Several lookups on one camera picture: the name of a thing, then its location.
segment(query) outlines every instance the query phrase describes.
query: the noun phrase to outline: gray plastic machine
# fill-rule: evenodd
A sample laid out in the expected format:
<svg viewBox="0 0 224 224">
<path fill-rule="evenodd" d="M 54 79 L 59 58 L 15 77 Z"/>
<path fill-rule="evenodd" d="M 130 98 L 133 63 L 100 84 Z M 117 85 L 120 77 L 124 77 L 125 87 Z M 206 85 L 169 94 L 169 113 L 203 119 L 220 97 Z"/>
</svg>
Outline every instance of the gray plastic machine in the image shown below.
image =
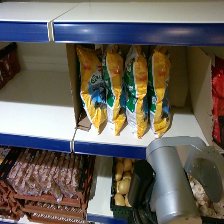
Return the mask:
<svg viewBox="0 0 224 224">
<path fill-rule="evenodd" d="M 184 170 L 212 202 L 224 203 L 224 158 L 200 138 L 156 139 L 147 147 L 146 159 L 156 173 L 150 206 L 159 224 L 202 223 Z"/>
</svg>

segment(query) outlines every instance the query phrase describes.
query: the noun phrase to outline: wrapped sausage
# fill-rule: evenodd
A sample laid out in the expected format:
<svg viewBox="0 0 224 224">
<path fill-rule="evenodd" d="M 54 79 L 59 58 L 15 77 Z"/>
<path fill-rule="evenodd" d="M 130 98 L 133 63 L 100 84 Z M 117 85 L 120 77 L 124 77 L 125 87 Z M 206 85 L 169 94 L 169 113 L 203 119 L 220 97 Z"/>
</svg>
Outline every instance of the wrapped sausage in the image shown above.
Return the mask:
<svg viewBox="0 0 224 224">
<path fill-rule="evenodd" d="M 34 160 L 35 155 L 33 155 L 29 161 L 29 164 L 27 165 L 27 170 L 25 171 L 24 176 L 21 177 L 21 184 L 17 187 L 17 193 L 21 195 L 26 195 L 26 192 L 28 191 L 28 186 L 26 186 L 26 175 L 29 172 L 30 167 L 32 167 L 32 163 Z"/>
<path fill-rule="evenodd" d="M 75 162 L 73 172 L 72 172 L 72 180 L 70 184 L 70 191 L 73 196 L 76 196 L 77 188 L 79 186 L 80 177 L 83 169 L 84 158 L 81 155 L 77 155 L 78 161 Z"/>
<path fill-rule="evenodd" d="M 16 177 L 18 171 L 19 171 L 19 168 L 21 167 L 22 165 L 22 162 L 25 160 L 27 154 L 29 152 L 29 149 L 27 149 L 24 153 L 23 151 L 20 153 L 18 159 L 16 160 L 14 166 L 12 167 L 12 169 L 10 170 L 9 174 L 8 174 L 8 177 L 7 177 L 7 181 L 8 183 L 12 186 L 12 183 L 13 183 L 13 180 L 14 178 Z"/>
<path fill-rule="evenodd" d="M 54 158 L 53 164 L 51 166 L 51 170 L 50 170 L 49 175 L 48 175 L 47 180 L 46 180 L 46 185 L 45 185 L 45 189 L 44 189 L 44 193 L 45 194 L 48 193 L 48 191 L 51 189 L 51 185 L 54 182 L 54 178 L 53 177 L 55 175 L 55 171 L 56 171 L 57 165 L 58 165 L 58 157 L 56 156 Z"/>
<path fill-rule="evenodd" d="M 58 186 L 58 184 L 59 184 L 59 174 L 60 174 L 60 171 L 61 171 L 61 167 L 64 163 L 64 158 L 65 158 L 65 153 L 62 153 L 61 157 L 58 161 L 57 168 L 55 170 L 54 182 L 51 185 L 51 189 L 49 191 L 54 196 L 54 198 L 57 200 L 57 202 L 60 202 L 63 198 L 63 194 L 62 194 L 61 189 Z"/>
<path fill-rule="evenodd" d="M 65 197 L 67 198 L 72 198 L 73 196 L 73 194 L 70 192 L 69 185 L 71 184 L 71 180 L 72 180 L 72 171 L 73 171 L 74 161 L 75 161 L 75 155 L 72 153 L 70 156 L 68 171 L 65 178 L 64 192 L 63 192 Z"/>
<path fill-rule="evenodd" d="M 30 186 L 30 189 L 33 189 L 33 190 L 35 189 L 36 194 L 34 194 L 34 196 L 38 196 L 38 195 L 42 194 L 42 189 L 41 189 L 39 183 L 37 182 L 37 180 L 38 180 L 38 172 L 39 172 L 40 166 L 45 158 L 46 153 L 47 153 L 47 151 L 42 151 L 42 154 L 33 170 L 31 178 L 27 182 Z"/>
<path fill-rule="evenodd" d="M 35 158 L 34 158 L 32 164 L 31 164 L 31 166 L 29 166 L 29 168 L 27 170 L 27 173 L 26 173 L 26 176 L 24 178 L 25 179 L 26 189 L 27 189 L 27 191 L 24 192 L 25 195 L 32 195 L 32 193 L 31 193 L 32 188 L 31 188 L 31 184 L 30 184 L 30 183 L 32 183 L 32 176 L 31 175 L 32 175 L 32 172 L 33 172 L 33 170 L 34 170 L 34 168 L 35 168 L 39 158 L 40 158 L 40 152 L 37 151 L 37 153 L 35 155 Z"/>
<path fill-rule="evenodd" d="M 55 152 L 52 152 L 44 170 L 42 171 L 42 173 L 39 173 L 39 175 L 40 175 L 40 186 L 41 186 L 43 191 L 46 188 L 46 179 L 47 179 L 47 176 L 50 172 L 51 165 L 54 161 L 54 157 L 55 157 Z"/>
<path fill-rule="evenodd" d="M 66 174 L 67 174 L 67 171 L 68 171 L 69 160 L 70 160 L 70 154 L 67 153 L 66 156 L 65 156 L 64 163 L 63 163 L 63 165 L 61 167 L 61 172 L 59 174 L 59 179 L 58 179 L 58 185 L 61 188 L 61 192 L 63 194 L 65 192 L 65 190 L 64 190 L 65 178 L 66 178 Z"/>
<path fill-rule="evenodd" d="M 20 185 L 22 183 L 23 176 L 26 173 L 26 169 L 27 169 L 27 166 L 28 166 L 28 163 L 30 160 L 31 160 L 31 153 L 28 153 L 28 155 L 25 158 L 25 161 L 22 163 L 22 165 L 12 183 L 12 186 L 17 193 L 19 193 L 19 191 L 20 191 Z"/>
</svg>

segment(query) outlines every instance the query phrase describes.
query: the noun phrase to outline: packaged food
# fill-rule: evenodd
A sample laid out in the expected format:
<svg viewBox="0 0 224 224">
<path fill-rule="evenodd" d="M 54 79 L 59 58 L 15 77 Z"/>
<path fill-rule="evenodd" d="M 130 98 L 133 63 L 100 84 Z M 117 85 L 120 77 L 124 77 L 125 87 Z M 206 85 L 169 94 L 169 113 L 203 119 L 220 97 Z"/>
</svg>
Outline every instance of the packaged food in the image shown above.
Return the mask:
<svg viewBox="0 0 224 224">
<path fill-rule="evenodd" d="M 221 68 L 212 66 L 212 100 L 213 100 L 213 139 L 221 147 L 224 146 L 224 74 Z"/>
<path fill-rule="evenodd" d="M 31 153 L 28 153 L 24 162 L 22 162 L 22 165 L 21 165 L 16 177 L 13 180 L 12 186 L 17 193 L 20 193 L 20 186 L 22 184 L 23 176 L 26 173 L 26 170 L 27 170 L 30 160 L 32 160 Z"/>
<path fill-rule="evenodd" d="M 106 86 L 107 119 L 115 135 L 119 135 L 126 120 L 123 63 L 118 45 L 108 45 L 102 61 L 103 80 Z"/>
<path fill-rule="evenodd" d="M 72 171 L 73 171 L 73 166 L 74 166 L 74 161 L 75 161 L 75 155 L 72 153 L 68 165 L 68 171 L 66 174 L 65 178 L 65 186 L 64 186 L 64 195 L 67 198 L 71 198 L 73 196 L 72 192 L 70 192 L 69 185 L 71 184 L 72 180 Z"/>
<path fill-rule="evenodd" d="M 107 119 L 101 49 L 91 50 L 77 45 L 76 51 L 80 62 L 80 96 L 83 108 L 99 133 L 100 125 Z"/>
<path fill-rule="evenodd" d="M 59 174 L 61 172 L 62 165 L 64 163 L 65 153 L 61 153 L 61 156 L 58 161 L 58 165 L 55 170 L 54 174 L 54 182 L 51 184 L 51 188 L 49 192 L 54 196 L 54 198 L 57 200 L 57 202 L 60 202 L 63 198 L 63 194 L 61 192 L 61 189 L 59 187 Z"/>
<path fill-rule="evenodd" d="M 33 181 L 32 181 L 32 173 L 33 173 L 33 170 L 34 170 L 34 168 L 35 168 L 35 166 L 36 166 L 36 164 L 37 164 L 39 158 L 40 158 L 40 152 L 37 151 L 37 153 L 36 153 L 36 155 L 35 155 L 35 158 L 34 158 L 32 164 L 31 164 L 31 166 L 29 166 L 29 168 L 28 168 L 28 170 L 27 170 L 27 173 L 26 173 L 26 176 L 25 176 L 25 178 L 24 178 L 24 180 L 25 180 L 25 185 L 26 185 L 26 189 L 27 189 L 27 191 L 24 192 L 24 194 L 26 194 L 26 195 L 33 195 L 33 193 L 31 193 L 31 192 L 33 192 L 33 190 L 32 190 L 32 188 L 31 188 L 32 185 L 31 185 L 30 183 L 33 182 Z"/>
<path fill-rule="evenodd" d="M 167 47 L 158 47 L 149 59 L 148 101 L 151 129 L 160 138 L 170 124 L 168 83 L 171 63 Z"/>
<path fill-rule="evenodd" d="M 51 170 L 51 165 L 54 161 L 54 158 L 55 158 L 55 152 L 51 152 L 50 158 L 48 158 L 48 161 L 46 163 L 46 166 L 45 166 L 44 170 L 42 171 L 42 173 L 39 173 L 39 175 L 41 177 L 40 178 L 40 186 L 41 186 L 43 191 L 45 191 L 47 177 L 48 177 L 49 172 Z"/>
<path fill-rule="evenodd" d="M 69 161 L 70 161 L 70 153 L 67 153 L 65 156 L 64 163 L 61 167 L 61 172 L 59 174 L 59 187 L 63 194 L 65 193 L 65 178 L 68 172 Z"/>
<path fill-rule="evenodd" d="M 50 173 L 47 177 L 46 187 L 45 187 L 45 190 L 44 190 L 45 194 L 48 193 L 48 191 L 51 189 L 51 186 L 54 184 L 54 175 L 55 175 L 57 165 L 58 165 L 58 157 L 55 157 L 54 161 L 53 161 L 53 164 L 51 166 Z"/>
<path fill-rule="evenodd" d="M 34 196 L 38 196 L 38 195 L 42 194 L 42 189 L 41 189 L 41 186 L 39 185 L 38 179 L 39 179 L 39 169 L 40 169 L 40 166 L 41 166 L 46 154 L 47 154 L 46 150 L 42 151 L 41 156 L 40 156 L 36 166 L 34 167 L 31 178 L 29 179 L 29 181 L 27 181 L 27 183 L 30 186 L 30 189 L 33 189 L 33 193 L 34 193 L 34 189 L 35 189 L 36 195 L 34 195 Z"/>
<path fill-rule="evenodd" d="M 25 160 L 27 154 L 29 152 L 29 149 L 27 149 L 25 152 L 21 152 L 18 159 L 16 160 L 14 166 L 12 167 L 12 169 L 10 170 L 8 176 L 7 176 L 7 181 L 8 183 L 12 186 L 12 183 L 13 183 L 13 180 L 14 178 L 16 177 L 21 165 L 22 165 L 22 162 Z"/>
<path fill-rule="evenodd" d="M 125 61 L 124 84 L 127 121 L 138 138 L 144 135 L 148 125 L 147 80 L 145 54 L 141 46 L 134 45 Z"/>
</svg>

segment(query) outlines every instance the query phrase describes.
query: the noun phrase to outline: shelf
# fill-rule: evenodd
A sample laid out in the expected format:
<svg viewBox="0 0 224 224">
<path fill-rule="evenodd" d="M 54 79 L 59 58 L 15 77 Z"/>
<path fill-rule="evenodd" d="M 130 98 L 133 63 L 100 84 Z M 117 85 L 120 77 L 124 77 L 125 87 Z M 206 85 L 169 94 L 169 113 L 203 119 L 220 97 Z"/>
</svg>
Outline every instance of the shelf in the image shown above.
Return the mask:
<svg viewBox="0 0 224 224">
<path fill-rule="evenodd" d="M 224 2 L 86 2 L 54 20 L 56 42 L 224 44 Z"/>
<path fill-rule="evenodd" d="M 164 137 L 199 137 L 207 143 L 195 116 L 189 109 L 173 107 L 171 112 L 172 124 Z M 120 136 L 114 136 L 107 124 L 100 135 L 97 135 L 93 128 L 89 132 L 77 130 L 74 150 L 90 155 L 145 159 L 145 149 L 154 139 L 151 130 L 148 130 L 142 139 L 137 139 L 128 125 L 121 131 Z"/>
<path fill-rule="evenodd" d="M 72 3 L 0 3 L 0 41 L 49 42 L 51 21 L 75 7 Z"/>
<path fill-rule="evenodd" d="M 68 73 L 22 71 L 0 93 L 2 145 L 70 152 L 74 107 Z"/>
<path fill-rule="evenodd" d="M 93 183 L 87 208 L 87 221 L 126 224 L 127 220 L 113 218 L 110 210 L 110 192 L 112 183 L 113 158 L 96 157 Z"/>
</svg>

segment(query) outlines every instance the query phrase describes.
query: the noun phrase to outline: yellow snack bag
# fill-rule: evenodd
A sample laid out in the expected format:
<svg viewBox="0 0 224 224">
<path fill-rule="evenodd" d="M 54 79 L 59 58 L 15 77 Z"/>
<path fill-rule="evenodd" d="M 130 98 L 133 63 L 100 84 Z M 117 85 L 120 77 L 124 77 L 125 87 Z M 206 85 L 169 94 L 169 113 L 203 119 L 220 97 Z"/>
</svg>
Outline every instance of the yellow snack bag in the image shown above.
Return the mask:
<svg viewBox="0 0 224 224">
<path fill-rule="evenodd" d="M 125 62 L 126 115 L 132 132 L 141 138 L 148 125 L 147 61 L 141 46 L 132 46 Z"/>
<path fill-rule="evenodd" d="M 126 120 L 123 91 L 123 58 L 117 44 L 108 45 L 103 56 L 103 79 L 106 86 L 107 119 L 117 136 Z"/>
<path fill-rule="evenodd" d="M 171 63 L 167 47 L 156 49 L 149 59 L 148 101 L 151 129 L 160 138 L 170 124 L 168 83 Z"/>
<path fill-rule="evenodd" d="M 100 132 L 107 119 L 105 87 L 102 79 L 101 49 L 91 50 L 76 46 L 80 62 L 80 96 L 90 122 Z"/>
</svg>

